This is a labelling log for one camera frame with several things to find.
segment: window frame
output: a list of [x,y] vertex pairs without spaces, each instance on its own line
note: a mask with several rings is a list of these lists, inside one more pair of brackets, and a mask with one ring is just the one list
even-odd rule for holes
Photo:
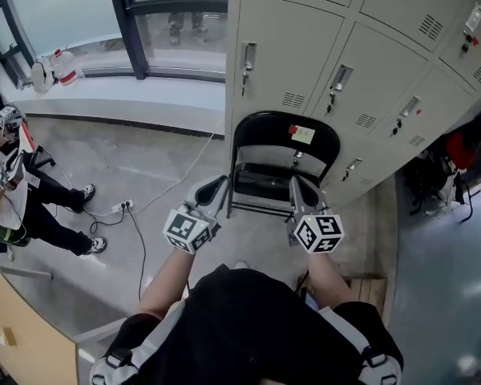
[[[103,67],[86,69],[86,77],[116,77],[135,76],[138,80],[147,77],[164,77],[172,79],[194,79],[214,83],[224,83],[225,73],[221,71],[206,71],[190,68],[153,67],[150,66],[141,41],[139,27],[136,21],[138,16],[147,14],[161,14],[171,12],[213,12],[228,13],[228,0],[111,0],[114,8],[119,31],[130,59],[131,67]],[[5,54],[0,52],[0,63],[6,70],[13,84],[21,87],[29,83],[22,81],[14,71],[17,66],[14,56],[21,53],[26,63],[32,67],[36,55],[30,45],[25,31],[16,14],[12,0],[0,0],[0,9],[3,10],[7,25],[16,41],[16,47]]]

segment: locker handle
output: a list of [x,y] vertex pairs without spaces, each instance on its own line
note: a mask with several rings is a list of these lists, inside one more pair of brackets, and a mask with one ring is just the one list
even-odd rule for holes
[[403,116],[403,117],[407,117],[410,112],[415,108],[417,107],[417,104],[420,103],[420,98],[417,97],[416,95],[414,95],[410,101],[408,101],[408,104],[406,106],[404,106],[404,108],[401,110],[401,112],[399,113],[399,115]]
[[350,78],[353,68],[342,64],[337,71],[337,75],[331,83],[331,89],[341,92],[346,87],[347,80]]
[[255,57],[257,56],[257,44],[244,42],[244,71],[253,71],[255,69]]

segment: power strip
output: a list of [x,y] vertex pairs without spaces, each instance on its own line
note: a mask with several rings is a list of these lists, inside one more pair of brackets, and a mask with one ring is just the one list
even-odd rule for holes
[[123,212],[123,209],[121,208],[121,205],[123,204],[127,204],[128,203],[128,209],[132,210],[134,208],[134,201],[132,200],[126,200],[126,201],[123,201],[123,202],[120,202],[119,204],[117,205],[112,205],[112,212],[113,213],[122,213]]

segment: white cable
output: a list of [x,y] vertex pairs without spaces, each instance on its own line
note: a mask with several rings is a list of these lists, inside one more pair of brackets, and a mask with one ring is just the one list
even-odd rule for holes
[[[132,214],[137,214],[137,213],[140,213],[141,211],[144,211],[149,205],[151,205],[153,202],[157,201],[159,198],[161,198],[165,193],[167,193],[168,191],[172,190],[173,188],[175,188],[178,184],[180,184],[183,180],[185,180],[185,178],[187,177],[187,175],[191,172],[191,170],[194,168],[194,166],[196,165],[196,163],[198,162],[198,160],[200,159],[201,155],[204,153],[205,149],[207,148],[207,146],[210,144],[210,141],[212,140],[212,138],[214,137],[215,133],[213,133],[209,138],[208,138],[208,141],[207,143],[205,144],[205,146],[203,146],[203,148],[201,149],[200,153],[198,154],[198,157],[196,157],[196,159],[192,162],[191,165],[189,165],[189,167],[187,168],[187,171],[185,172],[185,174],[182,176],[182,178],[180,178],[176,183],[173,183],[171,184],[169,187],[167,187],[163,192],[161,192],[158,196],[154,197],[152,200],[150,200],[147,204],[145,204],[142,208],[140,209],[137,209],[136,211],[132,211],[131,213]],[[46,152],[49,156],[51,156],[51,158],[54,159],[55,161],[55,158],[54,156],[52,156],[49,152]],[[71,180],[68,178],[68,176],[66,175],[66,173],[64,172],[63,170],[63,167],[58,164],[56,162],[56,164],[59,166],[59,168],[61,169],[61,172],[63,173],[63,175],[66,177],[69,185],[70,185],[70,188],[73,188],[71,186]],[[109,215],[112,215],[112,214],[115,214],[113,213],[112,211],[110,211],[109,213],[92,213],[91,211],[87,211],[88,213],[92,214],[92,215],[95,215],[97,217],[108,217]]]

